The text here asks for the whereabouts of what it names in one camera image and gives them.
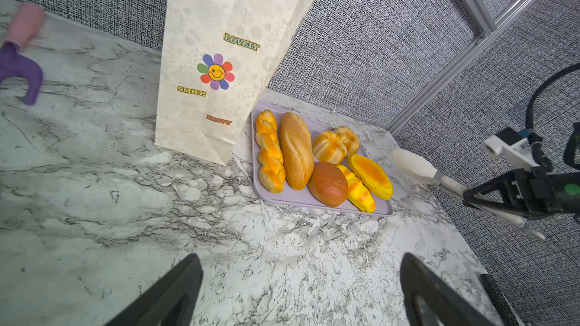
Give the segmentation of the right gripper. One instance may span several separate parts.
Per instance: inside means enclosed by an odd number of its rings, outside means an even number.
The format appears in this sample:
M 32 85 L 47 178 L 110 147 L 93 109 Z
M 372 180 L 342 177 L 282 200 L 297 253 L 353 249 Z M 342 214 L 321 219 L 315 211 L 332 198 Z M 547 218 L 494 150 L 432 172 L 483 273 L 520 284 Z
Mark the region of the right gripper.
M 565 179 L 565 174 L 548 174 L 541 168 L 531 171 L 515 169 L 468 189 L 463 201 L 510 224 L 525 224 L 526 218 L 498 205 L 488 205 L 482 199 L 475 199 L 476 196 L 499 192 L 502 199 L 516 199 L 523 206 L 525 217 L 548 217 L 562 214 L 565 210 Z

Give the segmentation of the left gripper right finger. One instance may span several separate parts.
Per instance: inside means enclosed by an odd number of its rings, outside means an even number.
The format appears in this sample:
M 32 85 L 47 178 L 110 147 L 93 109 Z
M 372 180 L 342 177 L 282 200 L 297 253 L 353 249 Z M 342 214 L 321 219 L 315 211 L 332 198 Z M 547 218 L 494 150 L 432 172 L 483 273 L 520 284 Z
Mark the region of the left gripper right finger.
M 403 255 L 400 283 L 411 325 L 492 324 L 411 253 Z

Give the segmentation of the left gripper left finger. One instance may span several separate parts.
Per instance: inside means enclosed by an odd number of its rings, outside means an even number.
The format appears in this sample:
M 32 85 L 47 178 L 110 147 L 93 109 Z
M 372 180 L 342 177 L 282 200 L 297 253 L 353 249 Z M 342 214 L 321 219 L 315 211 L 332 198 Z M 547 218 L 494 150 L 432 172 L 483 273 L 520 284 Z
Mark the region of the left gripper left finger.
M 108 325 L 189 325 L 202 285 L 196 254 L 187 255 Z

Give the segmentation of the metal tongs white tips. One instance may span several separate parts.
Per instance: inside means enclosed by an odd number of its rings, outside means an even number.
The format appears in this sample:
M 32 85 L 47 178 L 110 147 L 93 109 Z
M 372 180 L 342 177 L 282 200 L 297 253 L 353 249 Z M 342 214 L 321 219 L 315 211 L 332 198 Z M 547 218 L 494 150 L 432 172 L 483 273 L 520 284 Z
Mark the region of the metal tongs white tips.
M 436 188 L 444 190 L 457 199 L 462 201 L 465 199 L 464 194 L 468 191 L 468 188 L 438 171 L 427 159 L 405 149 L 395 149 L 392 152 L 392 156 L 395 169 L 398 172 L 405 173 L 420 183 L 434 185 Z M 474 207 L 481 211 L 494 214 L 534 238 L 545 241 L 544 235 L 525 226 L 527 220 L 524 217 L 495 210 L 483 205 L 474 205 Z

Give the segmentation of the yellow oval fake bread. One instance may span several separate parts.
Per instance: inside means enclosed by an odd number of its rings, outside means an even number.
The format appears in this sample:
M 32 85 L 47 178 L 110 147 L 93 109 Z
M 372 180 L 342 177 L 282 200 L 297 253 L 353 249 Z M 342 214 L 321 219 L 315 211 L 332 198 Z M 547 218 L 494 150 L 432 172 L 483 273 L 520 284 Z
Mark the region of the yellow oval fake bread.
M 347 180 L 347 199 L 360 211 L 374 213 L 376 210 L 375 200 L 361 179 L 343 165 L 336 165 L 336 167 L 343 173 Z

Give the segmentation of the round brown fake bun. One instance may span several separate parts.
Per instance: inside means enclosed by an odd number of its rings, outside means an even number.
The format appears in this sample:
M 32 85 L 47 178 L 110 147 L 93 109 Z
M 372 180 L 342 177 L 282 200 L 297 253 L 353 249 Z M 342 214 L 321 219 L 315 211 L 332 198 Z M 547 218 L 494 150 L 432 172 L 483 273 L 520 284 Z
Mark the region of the round brown fake bun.
M 311 194 L 324 205 L 336 208 L 347 200 L 347 180 L 339 168 L 329 162 L 314 164 L 308 182 Z

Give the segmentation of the orange twisted fake bread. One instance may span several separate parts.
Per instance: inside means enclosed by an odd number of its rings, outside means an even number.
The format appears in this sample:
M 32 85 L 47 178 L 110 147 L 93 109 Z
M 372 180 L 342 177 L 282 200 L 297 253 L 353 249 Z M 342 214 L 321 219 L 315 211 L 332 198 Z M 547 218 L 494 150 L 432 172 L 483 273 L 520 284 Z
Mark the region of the orange twisted fake bread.
M 277 136 L 277 122 L 270 110 L 260 113 L 255 123 L 255 141 L 261 150 L 258 176 L 262 185 L 271 193 L 281 193 L 285 183 L 282 149 Z

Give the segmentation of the yellow ring fake bread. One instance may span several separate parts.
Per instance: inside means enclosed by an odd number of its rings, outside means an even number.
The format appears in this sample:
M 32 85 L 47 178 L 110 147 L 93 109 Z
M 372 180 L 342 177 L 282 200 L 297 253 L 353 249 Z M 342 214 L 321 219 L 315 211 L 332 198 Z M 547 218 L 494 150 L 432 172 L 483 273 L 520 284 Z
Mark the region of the yellow ring fake bread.
M 325 161 L 333 165 L 340 164 L 347 155 L 347 147 L 343 140 L 329 130 L 321 132 L 314 140 L 312 151 L 319 161 Z

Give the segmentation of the golden baguette fake bread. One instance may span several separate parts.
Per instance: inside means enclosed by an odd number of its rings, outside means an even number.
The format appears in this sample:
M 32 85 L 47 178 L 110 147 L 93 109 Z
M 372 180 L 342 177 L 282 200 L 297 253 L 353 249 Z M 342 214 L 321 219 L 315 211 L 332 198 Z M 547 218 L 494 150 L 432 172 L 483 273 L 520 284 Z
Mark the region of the golden baguette fake bread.
M 279 129 L 286 180 L 294 190 L 303 190 L 314 171 L 311 133 L 302 117 L 291 112 L 281 116 Z

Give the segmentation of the white paper gift bag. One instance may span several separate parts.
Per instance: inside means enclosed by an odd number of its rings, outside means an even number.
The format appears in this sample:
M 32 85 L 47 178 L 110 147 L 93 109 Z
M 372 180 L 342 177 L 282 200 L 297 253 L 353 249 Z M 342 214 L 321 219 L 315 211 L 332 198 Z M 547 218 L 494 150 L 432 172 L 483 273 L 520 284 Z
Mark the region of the white paper gift bag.
M 168 0 L 155 143 L 228 163 L 315 0 Z

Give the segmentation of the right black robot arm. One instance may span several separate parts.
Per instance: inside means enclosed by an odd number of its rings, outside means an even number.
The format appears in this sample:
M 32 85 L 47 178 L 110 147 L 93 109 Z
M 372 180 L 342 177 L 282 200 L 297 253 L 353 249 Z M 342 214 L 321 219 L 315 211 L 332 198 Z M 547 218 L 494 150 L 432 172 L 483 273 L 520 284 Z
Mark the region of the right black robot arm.
M 524 128 L 501 129 L 483 142 L 492 158 L 503 158 L 513 168 L 462 192 L 470 208 L 490 211 L 518 224 L 570 214 L 579 222 L 579 122 L 565 136 L 558 132 L 555 146 L 544 150 L 544 138 L 535 127 L 536 101 L 562 78 L 579 71 L 567 66 L 545 80 L 531 96 L 525 111 Z

